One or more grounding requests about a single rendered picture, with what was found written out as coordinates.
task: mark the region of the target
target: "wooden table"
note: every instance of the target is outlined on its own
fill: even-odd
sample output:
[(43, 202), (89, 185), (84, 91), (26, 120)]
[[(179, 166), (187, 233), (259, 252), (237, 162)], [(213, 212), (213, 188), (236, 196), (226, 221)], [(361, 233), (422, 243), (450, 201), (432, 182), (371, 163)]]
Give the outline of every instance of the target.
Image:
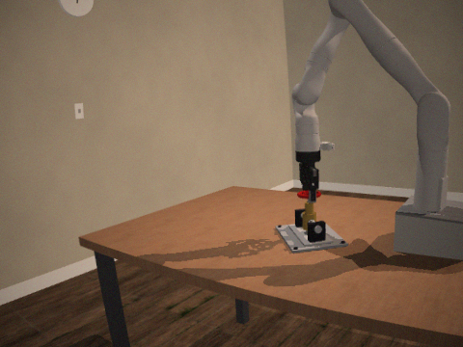
[(463, 262), (393, 251), (402, 202), (323, 195), (345, 248), (293, 254), (275, 230), (304, 201), (231, 187), (79, 238), (95, 251), (115, 346), (129, 346), (114, 258), (236, 299), (362, 331), (463, 346)]

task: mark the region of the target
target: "gold cylindrical part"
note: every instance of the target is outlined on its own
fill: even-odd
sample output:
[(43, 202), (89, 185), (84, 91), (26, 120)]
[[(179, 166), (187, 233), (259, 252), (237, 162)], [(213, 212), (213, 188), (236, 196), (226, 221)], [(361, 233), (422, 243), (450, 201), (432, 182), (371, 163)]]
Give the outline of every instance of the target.
[(302, 215), (302, 228), (307, 231), (307, 222), (316, 221), (316, 212), (313, 211), (313, 202), (306, 202), (306, 210)]

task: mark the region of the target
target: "white robotic arm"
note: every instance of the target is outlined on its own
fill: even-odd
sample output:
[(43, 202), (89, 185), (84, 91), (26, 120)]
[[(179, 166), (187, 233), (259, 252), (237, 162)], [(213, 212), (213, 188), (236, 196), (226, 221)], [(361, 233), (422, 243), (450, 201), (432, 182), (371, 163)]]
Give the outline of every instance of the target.
[(362, 0), (329, 0), (328, 24), (316, 42), (302, 81), (292, 93), (296, 117), (296, 160), (301, 182), (315, 202), (320, 160), (320, 139), (315, 103), (323, 88), (328, 67), (349, 24), (355, 28), (368, 51), (418, 105), (418, 164), (414, 203), (410, 213), (438, 212), (447, 203), (449, 152), (449, 101), (424, 75), (418, 64), (394, 34)]

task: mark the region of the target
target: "wall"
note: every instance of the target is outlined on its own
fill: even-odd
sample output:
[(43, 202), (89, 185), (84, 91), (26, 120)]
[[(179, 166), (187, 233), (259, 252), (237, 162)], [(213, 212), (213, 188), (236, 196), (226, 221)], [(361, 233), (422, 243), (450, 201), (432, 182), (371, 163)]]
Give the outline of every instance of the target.
[[(463, 193), (463, 2), (366, 0), (449, 99), (449, 192)], [(328, 1), (285, 0), (289, 90), (304, 73), (325, 28)], [(417, 106), (372, 58), (353, 27), (345, 33), (316, 104), (322, 152), (320, 181), (415, 188)], [(292, 117), (292, 137), (294, 119)], [(293, 162), (294, 178), (299, 178)]]
[(92, 256), (79, 235), (291, 180), (286, 67), (280, 0), (1, 1), (0, 289)]

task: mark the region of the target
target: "red object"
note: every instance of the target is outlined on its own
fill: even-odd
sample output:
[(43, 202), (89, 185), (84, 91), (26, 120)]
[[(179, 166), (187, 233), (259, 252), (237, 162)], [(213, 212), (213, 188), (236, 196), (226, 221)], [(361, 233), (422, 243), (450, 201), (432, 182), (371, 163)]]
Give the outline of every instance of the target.
[[(309, 191), (300, 191), (299, 193), (297, 193), (297, 196), (301, 199), (308, 199), (309, 198)], [(316, 191), (316, 197), (317, 198), (320, 198), (321, 197), (321, 193), (319, 191)]]

